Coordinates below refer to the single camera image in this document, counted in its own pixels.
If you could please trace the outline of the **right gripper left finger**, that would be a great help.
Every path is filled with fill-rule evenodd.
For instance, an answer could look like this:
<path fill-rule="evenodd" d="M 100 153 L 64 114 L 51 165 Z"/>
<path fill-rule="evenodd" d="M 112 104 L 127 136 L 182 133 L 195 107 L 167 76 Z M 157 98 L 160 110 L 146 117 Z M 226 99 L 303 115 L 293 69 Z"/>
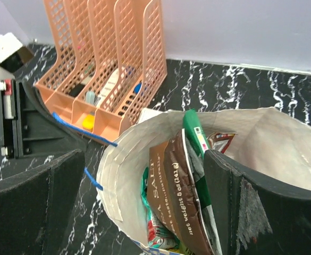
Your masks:
<path fill-rule="evenodd" d="M 0 254 L 58 254 L 85 168 L 73 150 L 0 181 Z"/>

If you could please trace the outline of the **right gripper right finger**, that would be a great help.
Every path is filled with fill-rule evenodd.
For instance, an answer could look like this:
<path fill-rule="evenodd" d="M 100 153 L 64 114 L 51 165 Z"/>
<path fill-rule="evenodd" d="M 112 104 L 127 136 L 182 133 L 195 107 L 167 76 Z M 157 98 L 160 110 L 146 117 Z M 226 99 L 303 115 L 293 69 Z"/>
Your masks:
<path fill-rule="evenodd" d="M 209 150 L 204 171 L 223 254 L 311 254 L 311 191 Z"/>

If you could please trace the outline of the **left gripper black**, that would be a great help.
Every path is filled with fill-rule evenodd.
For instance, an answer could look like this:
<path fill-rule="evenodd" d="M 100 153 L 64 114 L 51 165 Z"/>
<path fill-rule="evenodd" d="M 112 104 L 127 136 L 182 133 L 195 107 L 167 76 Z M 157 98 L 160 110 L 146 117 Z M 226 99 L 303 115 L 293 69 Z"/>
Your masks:
<path fill-rule="evenodd" d="M 7 159 L 87 150 L 87 142 L 46 109 L 39 90 L 24 80 L 0 81 L 0 156 Z"/>

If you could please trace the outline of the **blue checkered paper bag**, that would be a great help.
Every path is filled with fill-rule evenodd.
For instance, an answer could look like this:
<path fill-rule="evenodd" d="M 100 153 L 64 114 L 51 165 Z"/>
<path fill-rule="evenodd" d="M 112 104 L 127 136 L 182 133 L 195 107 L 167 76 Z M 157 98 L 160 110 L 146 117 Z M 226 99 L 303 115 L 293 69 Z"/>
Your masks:
<path fill-rule="evenodd" d="M 273 107 L 144 109 L 96 182 L 143 254 L 311 254 L 311 127 Z"/>

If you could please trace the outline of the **brown kettle chips bag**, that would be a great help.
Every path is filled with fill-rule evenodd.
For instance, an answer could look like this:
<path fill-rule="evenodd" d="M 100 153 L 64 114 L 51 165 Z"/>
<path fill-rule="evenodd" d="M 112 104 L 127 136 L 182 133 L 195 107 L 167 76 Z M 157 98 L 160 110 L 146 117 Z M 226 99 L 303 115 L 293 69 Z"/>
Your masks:
<path fill-rule="evenodd" d="M 148 202 L 194 254 L 213 254 L 189 163 L 185 130 L 149 150 Z"/>

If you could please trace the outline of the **green chips bag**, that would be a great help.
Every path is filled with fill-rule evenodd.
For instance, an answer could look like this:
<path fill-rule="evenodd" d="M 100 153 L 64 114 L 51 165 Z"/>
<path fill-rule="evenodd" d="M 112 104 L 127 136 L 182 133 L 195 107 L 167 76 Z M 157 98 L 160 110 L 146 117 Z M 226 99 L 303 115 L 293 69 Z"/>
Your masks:
<path fill-rule="evenodd" d="M 199 210 L 202 216 L 203 229 L 212 248 L 212 254 L 222 254 L 220 239 L 217 232 L 211 197 L 203 168 L 204 153 L 209 149 L 200 119 L 194 109 L 185 112 L 183 128 L 186 136 L 187 151 L 191 165 L 192 177 L 199 199 Z"/>

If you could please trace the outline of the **red doritos bag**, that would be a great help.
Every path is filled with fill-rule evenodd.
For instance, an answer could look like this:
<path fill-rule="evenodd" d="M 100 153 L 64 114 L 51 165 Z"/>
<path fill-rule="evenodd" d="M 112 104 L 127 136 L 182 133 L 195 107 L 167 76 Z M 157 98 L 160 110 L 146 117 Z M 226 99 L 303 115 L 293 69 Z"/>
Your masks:
<path fill-rule="evenodd" d="M 207 137 L 207 140 L 213 150 L 224 154 L 236 135 L 236 133 L 214 132 Z"/>

